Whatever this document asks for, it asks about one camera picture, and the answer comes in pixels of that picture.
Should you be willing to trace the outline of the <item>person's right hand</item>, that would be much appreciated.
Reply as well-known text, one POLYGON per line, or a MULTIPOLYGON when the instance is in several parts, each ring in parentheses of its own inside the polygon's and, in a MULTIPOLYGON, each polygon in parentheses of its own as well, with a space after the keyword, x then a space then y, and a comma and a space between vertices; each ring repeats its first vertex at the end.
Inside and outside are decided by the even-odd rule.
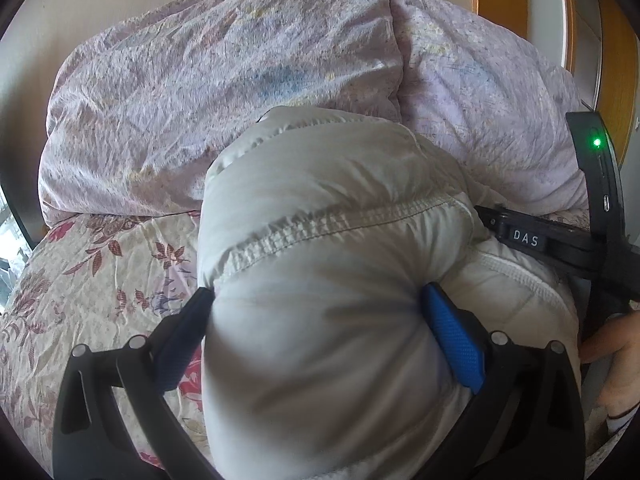
POLYGON ((639 404, 639 333, 639 312, 634 311, 612 318, 580 347, 585 364, 612 358, 598 397, 609 418, 624 416, 639 404))

